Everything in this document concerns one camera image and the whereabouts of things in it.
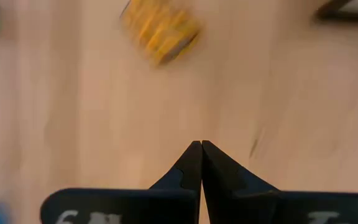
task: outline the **wooden floor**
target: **wooden floor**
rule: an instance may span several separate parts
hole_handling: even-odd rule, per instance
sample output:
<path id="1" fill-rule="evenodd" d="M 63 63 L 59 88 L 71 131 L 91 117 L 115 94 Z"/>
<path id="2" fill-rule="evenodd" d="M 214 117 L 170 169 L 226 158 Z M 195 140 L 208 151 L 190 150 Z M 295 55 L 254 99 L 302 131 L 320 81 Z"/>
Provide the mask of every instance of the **wooden floor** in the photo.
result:
<path id="1" fill-rule="evenodd" d="M 280 189 L 358 192 L 358 27 L 314 23 L 323 2 L 187 0 L 203 35 L 156 69 L 122 31 L 126 0 L 1 1 L 15 222 L 60 188 L 147 188 L 195 139 Z"/>

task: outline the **dark object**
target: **dark object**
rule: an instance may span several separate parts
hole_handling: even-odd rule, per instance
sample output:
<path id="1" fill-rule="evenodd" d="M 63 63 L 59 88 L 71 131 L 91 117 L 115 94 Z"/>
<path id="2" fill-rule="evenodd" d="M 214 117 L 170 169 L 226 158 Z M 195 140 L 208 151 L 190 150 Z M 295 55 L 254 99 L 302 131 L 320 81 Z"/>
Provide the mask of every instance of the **dark object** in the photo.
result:
<path id="1" fill-rule="evenodd" d="M 358 23 L 358 0 L 331 0 L 316 13 L 321 21 Z"/>
<path id="2" fill-rule="evenodd" d="M 65 189 L 46 199 L 43 224 L 198 223 L 202 146 L 199 141 L 148 190 Z"/>
<path id="3" fill-rule="evenodd" d="M 148 190 L 66 189 L 43 224 L 198 223 L 201 176 L 211 224 L 358 224 L 358 194 L 280 191 L 209 141 L 191 143 Z"/>

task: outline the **yellow object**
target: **yellow object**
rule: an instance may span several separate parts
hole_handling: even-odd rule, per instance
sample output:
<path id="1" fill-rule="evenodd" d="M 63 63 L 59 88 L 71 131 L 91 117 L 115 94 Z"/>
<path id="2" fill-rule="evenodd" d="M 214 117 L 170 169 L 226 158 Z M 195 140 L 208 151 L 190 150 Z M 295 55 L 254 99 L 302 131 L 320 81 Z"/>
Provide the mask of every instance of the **yellow object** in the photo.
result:
<path id="1" fill-rule="evenodd" d="M 167 0 L 131 0 L 121 19 L 155 64 L 165 64 L 189 49 L 200 25 L 183 9 Z"/>

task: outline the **wood grain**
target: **wood grain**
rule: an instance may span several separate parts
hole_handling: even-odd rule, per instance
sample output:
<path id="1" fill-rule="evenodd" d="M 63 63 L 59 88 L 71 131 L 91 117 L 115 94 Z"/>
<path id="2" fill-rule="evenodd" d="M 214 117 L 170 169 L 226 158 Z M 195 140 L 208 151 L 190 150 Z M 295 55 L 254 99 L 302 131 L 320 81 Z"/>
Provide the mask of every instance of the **wood grain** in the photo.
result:
<path id="1" fill-rule="evenodd" d="M 280 189 L 358 192 L 358 27 L 313 22 L 323 2 L 187 1 L 200 42 L 153 68 L 122 31 L 126 0 L 1 1 L 15 223 L 63 187 L 147 188 L 195 139 Z"/>

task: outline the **black plastic part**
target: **black plastic part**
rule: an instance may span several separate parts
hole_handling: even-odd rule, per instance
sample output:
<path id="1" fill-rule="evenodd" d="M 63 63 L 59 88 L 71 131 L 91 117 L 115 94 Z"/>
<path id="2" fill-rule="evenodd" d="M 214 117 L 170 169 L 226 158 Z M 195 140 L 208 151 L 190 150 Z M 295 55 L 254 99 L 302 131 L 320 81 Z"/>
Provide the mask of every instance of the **black plastic part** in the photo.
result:
<path id="1" fill-rule="evenodd" d="M 350 22 L 358 23 L 358 12 L 340 11 L 352 0 L 331 0 L 321 6 L 316 12 L 316 18 L 323 22 Z"/>
<path id="2" fill-rule="evenodd" d="M 203 141 L 203 187 L 211 224 L 358 223 L 358 194 L 286 192 Z"/>
<path id="3" fill-rule="evenodd" d="M 43 224 L 197 224 L 201 143 L 193 142 L 148 190 L 65 189 L 45 200 Z"/>

